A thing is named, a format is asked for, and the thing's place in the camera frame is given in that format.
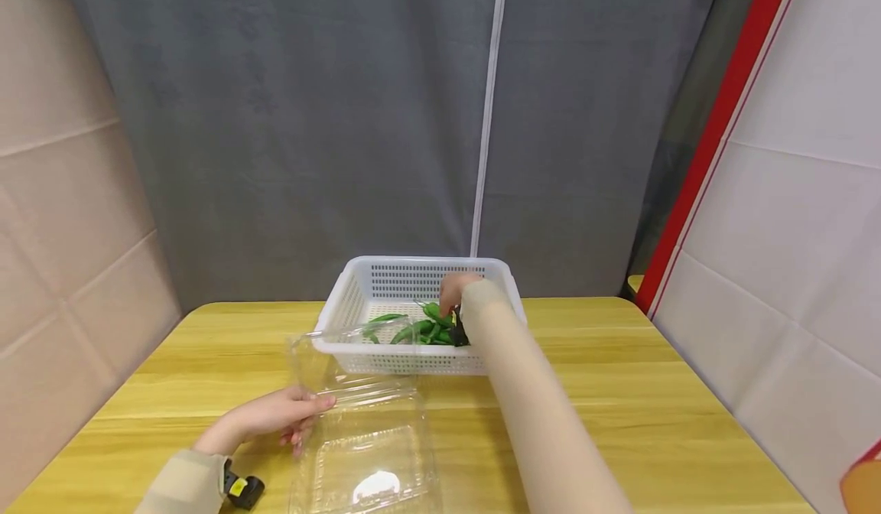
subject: table surface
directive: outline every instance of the table surface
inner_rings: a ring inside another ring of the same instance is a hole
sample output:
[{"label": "table surface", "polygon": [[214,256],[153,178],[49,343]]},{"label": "table surface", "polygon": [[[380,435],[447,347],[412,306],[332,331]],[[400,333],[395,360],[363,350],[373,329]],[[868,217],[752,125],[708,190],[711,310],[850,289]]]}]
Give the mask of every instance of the table surface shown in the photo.
[{"label": "table surface", "polygon": [[[311,330],[321,305],[210,304],[194,311],[8,512],[131,512],[169,456],[215,417],[289,381],[284,339]],[[523,305],[637,512],[813,512],[636,306],[618,298]],[[446,512],[527,512],[488,381],[422,376],[419,388]],[[236,467],[266,483],[255,514],[285,512],[289,451],[260,440],[239,450]]]},{"label": "table surface", "polygon": [[642,287],[642,280],[644,275],[631,275],[627,277],[627,287],[630,288],[630,291],[633,294],[639,292],[639,287]]}]

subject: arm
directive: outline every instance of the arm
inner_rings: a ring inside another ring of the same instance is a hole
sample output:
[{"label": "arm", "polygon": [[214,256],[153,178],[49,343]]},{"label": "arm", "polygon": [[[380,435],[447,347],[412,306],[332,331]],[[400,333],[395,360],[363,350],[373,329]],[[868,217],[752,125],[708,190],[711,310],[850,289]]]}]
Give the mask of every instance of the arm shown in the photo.
[{"label": "arm", "polygon": [[441,286],[441,313],[459,298],[468,338],[499,400],[529,510],[632,513],[551,364],[505,295],[479,276],[448,275]]},{"label": "arm", "polygon": [[332,408],[332,396],[300,387],[278,390],[223,415],[189,450],[178,451],[156,476],[135,514],[217,514],[224,500],[226,458],[255,435],[281,432],[280,444],[302,451],[314,416]]}]

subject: plastic basket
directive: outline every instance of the plastic basket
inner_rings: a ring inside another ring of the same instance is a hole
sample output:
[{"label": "plastic basket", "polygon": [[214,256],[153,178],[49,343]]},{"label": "plastic basket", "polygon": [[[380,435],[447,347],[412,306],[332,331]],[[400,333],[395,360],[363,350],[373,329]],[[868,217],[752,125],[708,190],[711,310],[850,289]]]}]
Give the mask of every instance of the plastic basket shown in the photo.
[{"label": "plastic basket", "polygon": [[[438,300],[442,278],[453,271],[475,272],[497,284],[517,317],[526,323],[517,284],[508,264],[501,260],[361,255],[350,260],[336,280],[315,329],[350,327],[384,313],[423,318],[422,307],[413,300]],[[366,340],[331,343],[319,338],[314,345],[334,356],[349,373],[383,374],[407,367],[416,374],[486,374],[483,361],[469,346],[418,346],[414,353],[413,346],[377,345]]]}]

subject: beige sleeve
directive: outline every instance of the beige sleeve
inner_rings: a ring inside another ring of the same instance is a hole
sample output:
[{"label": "beige sleeve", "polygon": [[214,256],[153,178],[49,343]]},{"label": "beige sleeve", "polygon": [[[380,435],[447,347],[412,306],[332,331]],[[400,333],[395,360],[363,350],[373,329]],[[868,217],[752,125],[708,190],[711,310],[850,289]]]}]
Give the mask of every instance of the beige sleeve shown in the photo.
[{"label": "beige sleeve", "polygon": [[490,281],[464,288],[462,323],[483,358],[532,514],[632,513],[551,364]]},{"label": "beige sleeve", "polygon": [[135,514],[218,514],[226,457],[178,451],[153,480]]}]

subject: human hand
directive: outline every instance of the human hand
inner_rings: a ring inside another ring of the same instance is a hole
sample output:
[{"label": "human hand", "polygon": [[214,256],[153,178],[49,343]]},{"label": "human hand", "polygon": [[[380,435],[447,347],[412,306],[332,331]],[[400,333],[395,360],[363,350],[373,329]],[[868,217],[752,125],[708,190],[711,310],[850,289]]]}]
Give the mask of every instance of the human hand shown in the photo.
[{"label": "human hand", "polygon": [[466,272],[453,272],[447,274],[440,282],[440,316],[450,315],[453,307],[462,304],[462,291],[472,282],[480,281],[483,277]]},{"label": "human hand", "polygon": [[302,452],[315,415],[336,404],[333,396],[318,397],[301,386],[291,386],[251,399],[223,415],[193,445],[193,451],[231,455],[238,446],[256,435],[281,432],[279,444]]}]

